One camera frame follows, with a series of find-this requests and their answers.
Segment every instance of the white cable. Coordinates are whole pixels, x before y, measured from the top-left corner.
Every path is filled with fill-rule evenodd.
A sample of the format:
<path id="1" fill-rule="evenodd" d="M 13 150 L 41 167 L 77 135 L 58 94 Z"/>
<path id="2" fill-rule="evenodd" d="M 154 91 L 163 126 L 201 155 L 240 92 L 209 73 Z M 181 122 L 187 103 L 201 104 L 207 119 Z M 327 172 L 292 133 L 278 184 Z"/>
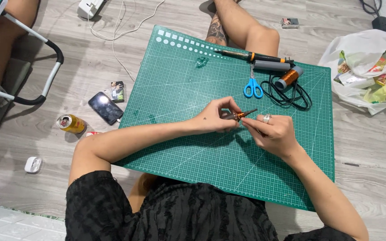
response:
<path id="1" fill-rule="evenodd" d="M 121 10 L 123 9 L 123 4 L 124 4 L 124 0 L 122 0 L 120 12 L 118 13 L 117 21 L 115 22 L 115 25 L 114 25 L 114 34 L 113 34 L 113 37 L 112 37 L 112 38 L 109 38 L 109 37 L 107 37 L 107 36 L 104 36 L 104 35 L 102 35 L 102 34 L 96 32 L 95 30 L 93 30 L 93 28 L 92 28 L 92 26 L 91 26 L 91 24 L 90 24 L 89 13 L 88 13 L 87 22 L 88 22 L 88 24 L 89 24 L 90 30 L 92 31 L 92 34 L 93 34 L 94 36 L 100 38 L 100 39 L 107 40 L 107 41 L 113 41 L 113 43 L 112 43 L 112 50 L 113 50 L 113 53 L 114 53 L 114 57 L 115 57 L 115 59 L 121 64 L 121 66 L 126 70 L 127 74 L 129 75 L 129 77 L 130 77 L 133 81 L 135 81 L 136 79 L 133 77 L 133 75 L 130 73 L 130 71 L 126 68 L 126 66 L 125 66 L 125 65 L 117 58 L 117 56 L 116 56 L 116 54 L 115 54 L 115 51 L 114 51 L 114 41 L 115 41 L 116 39 L 120 38 L 121 36 L 125 35 L 126 33 L 131 33 L 131 32 L 135 32 L 136 30 L 138 30 L 139 27 L 141 27 L 142 23 L 143 23 L 145 20 L 147 20 L 147 19 L 153 17 L 153 16 L 156 14 L 157 8 L 158 8 L 162 3 L 164 3 L 164 2 L 165 2 L 165 0 L 161 1 L 161 2 L 156 6 L 156 8 L 154 9 L 153 15 L 150 15 L 150 16 L 148 16 L 147 18 L 143 19 L 143 20 L 141 21 L 141 23 L 139 23 L 139 25 L 138 25 L 138 27 L 137 27 L 136 29 L 128 30 L 128 31 L 122 32 L 121 34 L 119 34 L 119 35 L 116 37 L 116 36 L 115 36 L 115 33 L 117 32 L 117 27 L 118 27 L 118 26 L 117 26 L 117 23 L 118 23 L 119 20 L 120 20 L 120 23 L 121 23 L 121 20 L 122 20 L 122 19 L 120 19 Z"/>

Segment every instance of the blue scissors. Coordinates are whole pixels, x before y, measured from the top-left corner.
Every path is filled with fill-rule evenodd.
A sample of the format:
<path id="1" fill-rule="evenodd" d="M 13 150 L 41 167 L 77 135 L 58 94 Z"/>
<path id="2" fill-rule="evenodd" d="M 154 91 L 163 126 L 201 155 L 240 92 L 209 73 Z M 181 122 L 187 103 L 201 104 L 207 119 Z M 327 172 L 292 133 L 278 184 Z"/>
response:
<path id="1" fill-rule="evenodd" d="M 251 98 L 254 95 L 256 98 L 260 99 L 263 97 L 263 90 L 260 87 L 260 85 L 257 84 L 256 78 L 254 77 L 253 64 L 250 64 L 250 70 L 251 70 L 250 81 L 247 85 L 245 85 L 244 96 L 247 98 Z M 247 94 L 248 88 L 250 88 L 251 90 L 250 94 Z M 260 95 L 257 94 L 256 89 L 260 90 Z"/>

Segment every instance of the yellow can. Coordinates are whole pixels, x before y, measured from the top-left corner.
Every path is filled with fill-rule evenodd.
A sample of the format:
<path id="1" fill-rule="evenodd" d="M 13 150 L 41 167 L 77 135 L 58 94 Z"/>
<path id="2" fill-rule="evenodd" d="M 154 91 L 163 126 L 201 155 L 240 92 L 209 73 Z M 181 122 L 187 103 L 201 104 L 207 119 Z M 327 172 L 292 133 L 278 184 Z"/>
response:
<path id="1" fill-rule="evenodd" d="M 87 129 L 87 124 L 84 120 L 76 117 L 73 114 L 61 115 L 56 121 L 57 127 L 61 130 L 71 132 L 73 134 L 80 134 Z"/>

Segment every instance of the person's left hand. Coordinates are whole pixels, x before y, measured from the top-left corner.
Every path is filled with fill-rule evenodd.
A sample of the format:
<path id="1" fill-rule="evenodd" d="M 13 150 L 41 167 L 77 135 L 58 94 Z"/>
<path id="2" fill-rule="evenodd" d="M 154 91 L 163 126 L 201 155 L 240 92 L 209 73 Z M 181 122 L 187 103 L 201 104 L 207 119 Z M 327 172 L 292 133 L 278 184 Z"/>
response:
<path id="1" fill-rule="evenodd" d="M 229 109 L 232 113 L 241 112 L 233 97 L 228 96 L 218 100 L 212 100 L 197 116 L 187 120 L 187 122 L 193 126 L 195 134 L 213 131 L 228 132 L 230 129 L 238 128 L 239 123 L 237 121 L 221 119 L 222 116 L 227 114 L 227 112 L 221 109 Z"/>

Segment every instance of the forearm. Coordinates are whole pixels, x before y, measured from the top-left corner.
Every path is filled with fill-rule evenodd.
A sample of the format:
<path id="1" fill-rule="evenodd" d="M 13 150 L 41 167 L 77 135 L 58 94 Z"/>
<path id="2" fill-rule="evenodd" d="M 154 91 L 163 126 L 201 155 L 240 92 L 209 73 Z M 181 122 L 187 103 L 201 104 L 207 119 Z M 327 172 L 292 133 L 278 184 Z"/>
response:
<path id="1" fill-rule="evenodd" d="M 357 241 L 367 241 L 367 228 L 351 202 L 319 169 L 302 147 L 286 161 L 296 172 L 321 221 Z"/>
<path id="2" fill-rule="evenodd" d="M 193 128 L 185 121 L 126 127 L 89 136 L 82 149 L 113 163 L 151 145 L 191 134 Z"/>

